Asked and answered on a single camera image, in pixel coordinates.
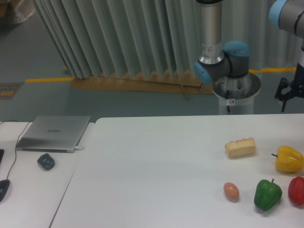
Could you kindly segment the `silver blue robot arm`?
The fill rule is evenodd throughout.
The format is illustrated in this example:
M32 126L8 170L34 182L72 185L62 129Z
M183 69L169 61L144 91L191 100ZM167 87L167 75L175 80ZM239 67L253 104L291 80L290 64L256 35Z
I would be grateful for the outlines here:
M261 89L259 77L249 72L250 48L242 41L221 45L222 0L197 0L202 16L201 56L194 71L203 84L212 84L219 114L253 114L254 99ZM275 99L285 104L304 97L304 1L276 0L269 21L281 30L303 39L300 59L292 81L281 78Z

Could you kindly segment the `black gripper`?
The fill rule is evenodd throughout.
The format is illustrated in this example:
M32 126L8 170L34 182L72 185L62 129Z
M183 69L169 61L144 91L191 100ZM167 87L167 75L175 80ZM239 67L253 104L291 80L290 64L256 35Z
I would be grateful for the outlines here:
M290 88L290 90L283 94L282 91L288 87ZM288 100L294 98L294 96L303 96L303 95L304 95L304 66L300 63L297 63L293 81L290 83L289 80L282 77L275 93L275 99L279 99L282 102L281 112L284 112Z

